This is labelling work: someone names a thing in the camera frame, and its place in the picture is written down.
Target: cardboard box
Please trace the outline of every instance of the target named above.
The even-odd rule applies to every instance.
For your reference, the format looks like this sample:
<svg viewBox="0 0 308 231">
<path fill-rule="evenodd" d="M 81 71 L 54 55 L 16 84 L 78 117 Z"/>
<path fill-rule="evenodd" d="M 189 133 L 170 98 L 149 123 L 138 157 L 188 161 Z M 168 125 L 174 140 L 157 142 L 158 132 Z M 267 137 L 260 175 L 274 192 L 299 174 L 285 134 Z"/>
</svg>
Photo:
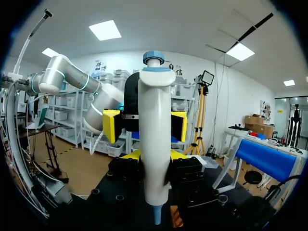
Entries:
<svg viewBox="0 0 308 231">
<path fill-rule="evenodd" d="M 257 124 L 246 124 L 245 128 L 251 131 L 265 135 L 266 139 L 270 139 L 273 136 L 274 127 L 270 125 L 257 125 Z"/>
<path fill-rule="evenodd" d="M 249 116 L 249 115 L 246 115 L 245 116 L 245 120 L 244 120 L 245 124 L 263 125 L 263 122 L 264 122 L 264 118 L 255 117 L 255 116 Z"/>
</svg>

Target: ceiling light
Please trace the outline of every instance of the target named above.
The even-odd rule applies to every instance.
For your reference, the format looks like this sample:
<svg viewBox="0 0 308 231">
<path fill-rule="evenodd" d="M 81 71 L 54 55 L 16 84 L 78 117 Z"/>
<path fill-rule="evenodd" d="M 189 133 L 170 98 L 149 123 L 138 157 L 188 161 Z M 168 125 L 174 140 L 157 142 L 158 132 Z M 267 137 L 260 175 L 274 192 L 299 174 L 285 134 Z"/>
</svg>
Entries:
<svg viewBox="0 0 308 231">
<path fill-rule="evenodd" d="M 50 49 L 50 48 L 46 48 L 45 50 L 42 51 L 43 54 L 49 56 L 49 57 L 54 57 L 55 55 L 58 55 L 58 52 L 55 52 L 54 50 Z"/>
<path fill-rule="evenodd" d="M 244 46 L 243 44 L 238 43 L 234 47 L 232 47 L 227 52 L 227 54 L 240 61 L 243 61 L 244 59 L 247 59 L 248 57 L 254 55 L 255 53 L 246 46 Z"/>
<path fill-rule="evenodd" d="M 122 37 L 113 20 L 91 25 L 89 28 L 100 41 Z"/>
<path fill-rule="evenodd" d="M 295 85 L 294 80 L 288 80 L 283 82 L 287 87 Z"/>
</svg>

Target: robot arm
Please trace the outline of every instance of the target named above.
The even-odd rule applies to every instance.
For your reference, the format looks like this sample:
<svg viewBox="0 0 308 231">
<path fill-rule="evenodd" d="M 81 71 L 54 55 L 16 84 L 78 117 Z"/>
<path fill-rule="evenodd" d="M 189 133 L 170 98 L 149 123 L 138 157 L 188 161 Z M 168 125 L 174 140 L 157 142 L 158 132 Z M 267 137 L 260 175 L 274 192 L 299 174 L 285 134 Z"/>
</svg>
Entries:
<svg viewBox="0 0 308 231">
<path fill-rule="evenodd" d="M 99 134 L 103 129 L 103 109 L 117 109 L 123 105 L 123 92 L 111 84 L 103 84 L 90 77 L 73 65 L 66 56 L 58 54 L 51 58 L 45 72 L 28 77 L 27 93 L 59 94 L 64 79 L 80 90 L 95 93 L 95 99 L 83 122 L 89 130 Z"/>
</svg>

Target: red object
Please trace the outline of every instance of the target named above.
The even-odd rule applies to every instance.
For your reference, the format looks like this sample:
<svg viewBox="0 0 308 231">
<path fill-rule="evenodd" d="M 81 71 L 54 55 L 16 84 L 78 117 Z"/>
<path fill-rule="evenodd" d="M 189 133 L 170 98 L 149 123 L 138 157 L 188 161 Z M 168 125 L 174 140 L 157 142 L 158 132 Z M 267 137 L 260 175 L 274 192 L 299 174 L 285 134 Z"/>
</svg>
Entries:
<svg viewBox="0 0 308 231">
<path fill-rule="evenodd" d="M 256 137 L 256 136 L 257 136 L 257 133 L 256 133 L 256 132 L 251 132 L 250 135 Z"/>
</svg>

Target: tripod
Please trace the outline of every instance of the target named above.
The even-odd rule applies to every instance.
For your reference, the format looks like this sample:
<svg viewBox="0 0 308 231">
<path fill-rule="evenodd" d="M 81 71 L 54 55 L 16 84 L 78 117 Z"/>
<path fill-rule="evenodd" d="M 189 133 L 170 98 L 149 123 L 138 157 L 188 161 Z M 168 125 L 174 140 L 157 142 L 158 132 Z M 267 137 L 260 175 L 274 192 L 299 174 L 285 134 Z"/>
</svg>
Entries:
<svg viewBox="0 0 308 231">
<path fill-rule="evenodd" d="M 297 147 L 298 138 L 301 130 L 302 119 L 299 117 L 298 104 L 295 104 L 294 117 L 291 117 L 289 139 L 287 145 L 291 147 Z"/>
<path fill-rule="evenodd" d="M 205 145 L 203 142 L 203 137 L 202 137 L 202 132 L 203 132 L 203 124 L 204 124 L 204 117 L 205 117 L 205 106 L 206 106 L 206 95 L 208 94 L 208 88 L 205 83 L 199 83 L 201 86 L 200 89 L 200 96 L 199 96 L 199 112 L 198 112 L 198 119 L 197 119 L 197 124 L 195 127 L 195 133 L 194 133 L 194 141 L 193 143 L 189 146 L 188 149 L 184 152 L 184 155 L 187 155 L 190 151 L 191 154 L 193 155 L 195 150 L 196 154 L 200 155 L 200 145 L 202 145 L 202 153 L 205 155 Z"/>
</svg>

